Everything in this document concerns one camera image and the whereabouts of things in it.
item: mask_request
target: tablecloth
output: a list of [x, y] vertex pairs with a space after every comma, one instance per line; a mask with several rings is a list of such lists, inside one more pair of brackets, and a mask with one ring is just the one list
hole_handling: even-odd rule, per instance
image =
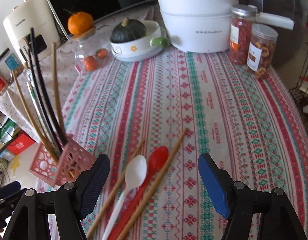
[[[119, 14], [108, 17], [104, 20], [99, 21], [96, 24], [97, 28], [101, 26], [108, 25], [110, 28], [101, 29], [104, 35], [110, 35], [113, 27], [115, 27], [119, 22], [121, 22], [124, 17], [129, 16], [130, 18], [137, 18], [139, 20], [153, 19], [155, 14], [159, 13], [158, 5], [140, 5], [136, 8], [132, 8], [123, 11]], [[68, 41], [60, 48], [57, 49], [57, 77], [58, 77], [58, 89], [60, 91], [60, 102], [61, 106], [64, 105], [70, 89], [72, 88], [75, 80], [78, 77], [78, 72], [75, 69], [77, 64], [75, 60], [75, 48], [76, 44], [74, 41]], [[42, 70], [46, 90], [48, 96], [51, 100], [53, 108], [55, 109], [54, 103], [54, 91], [53, 91], [53, 76], [51, 68], [51, 56], [47, 56], [40, 61], [40, 67]], [[26, 99], [26, 102], [34, 113], [34, 105], [30, 99], [30, 95], [26, 85], [26, 77], [24, 74], [18, 77], [19, 85], [22, 88], [22, 92]], [[9, 86], [8, 90], [0, 96], [0, 111], [17, 123], [20, 128], [22, 128], [28, 135], [30, 135], [35, 141], [39, 142], [39, 137], [37, 136], [35, 129], [31, 125], [25, 109], [21, 103], [20, 96], [17, 92], [16, 84], [13, 83]]]
[[[158, 146], [171, 150], [188, 128], [128, 239], [221, 239], [226, 221], [215, 212], [197, 169], [205, 152], [233, 180], [252, 189], [283, 188], [308, 237], [308, 138], [273, 69], [267, 79], [255, 80], [244, 66], [232, 65], [227, 52], [184, 53], [171, 46], [149, 60], [114, 60], [101, 70], [82, 73], [63, 115], [66, 130], [80, 145], [95, 156], [107, 154], [111, 161], [97, 205], [82, 221], [85, 231], [140, 140], [146, 140], [141, 154], [148, 159]], [[53, 190], [39, 180], [36, 188]], [[113, 205], [95, 240], [102, 238], [112, 210]], [[250, 239], [257, 238], [259, 221], [256, 214]], [[52, 239], [58, 239], [53, 216], [50, 229]]]

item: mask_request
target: plastic spoon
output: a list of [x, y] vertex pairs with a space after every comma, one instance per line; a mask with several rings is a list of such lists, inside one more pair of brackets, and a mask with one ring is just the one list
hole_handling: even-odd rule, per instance
[[148, 184], [157, 171], [159, 171], [165, 164], [168, 158], [168, 148], [166, 146], [158, 147], [150, 156], [148, 161], [148, 174], [142, 186], [138, 189], [135, 197], [131, 201], [130, 205], [119, 219], [117, 225], [113, 228], [108, 240], [116, 240], [119, 234], [124, 229], [128, 220], [132, 216], [136, 206], [138, 205], [141, 197], [143, 196]]
[[121, 207], [123, 206], [125, 198], [127, 197], [128, 192], [142, 185], [142, 183], [145, 180], [146, 173], [147, 173], [147, 163], [144, 156], [138, 155], [130, 161], [130, 163], [126, 168], [126, 173], [125, 173], [126, 188], [123, 191], [123, 193], [121, 193], [121, 196], [119, 197], [116, 203], [113, 213], [106, 226], [102, 240], [107, 240], [109, 234], [111, 233], [112, 228], [115, 225], [116, 219], [118, 217], [118, 214], [121, 210]]

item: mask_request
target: red spoon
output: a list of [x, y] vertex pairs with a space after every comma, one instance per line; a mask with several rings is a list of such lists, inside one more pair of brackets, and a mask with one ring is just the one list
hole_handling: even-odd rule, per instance
[[168, 158], [168, 149], [166, 146], [161, 146], [156, 148], [155, 151], [151, 154], [148, 161], [148, 174], [146, 175], [146, 178], [142, 186], [140, 186], [138, 192], [136, 193], [134, 199], [131, 201], [129, 207], [123, 213], [121, 218], [119, 218], [118, 223], [113, 228], [107, 240], [116, 240], [118, 238], [119, 234], [122, 232], [125, 225], [127, 224], [129, 218], [132, 216], [136, 206], [138, 205], [141, 197], [143, 196], [152, 177], [155, 175], [157, 171], [159, 171], [164, 166], [167, 158]]

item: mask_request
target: pink utensil holder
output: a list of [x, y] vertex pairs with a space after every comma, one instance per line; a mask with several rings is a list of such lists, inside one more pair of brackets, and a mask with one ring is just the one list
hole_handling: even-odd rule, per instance
[[76, 143], [71, 134], [68, 136], [58, 164], [53, 161], [44, 145], [40, 143], [29, 172], [52, 187], [61, 186], [66, 182], [75, 181], [79, 174], [89, 170], [95, 161], [96, 157]]

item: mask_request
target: stack of plates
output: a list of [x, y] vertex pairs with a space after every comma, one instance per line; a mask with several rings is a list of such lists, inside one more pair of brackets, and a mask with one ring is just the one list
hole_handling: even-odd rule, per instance
[[[161, 27], [162, 36], [166, 37], [166, 30]], [[124, 54], [117, 54], [113, 48], [112, 53], [116, 59], [119, 59], [121, 61], [125, 62], [136, 62], [145, 60], [151, 57], [156, 56], [158, 53], [160, 53], [163, 49], [157, 46], [150, 47], [149, 49], [142, 50], [139, 52], [135, 52], [132, 55], [124, 55]]]

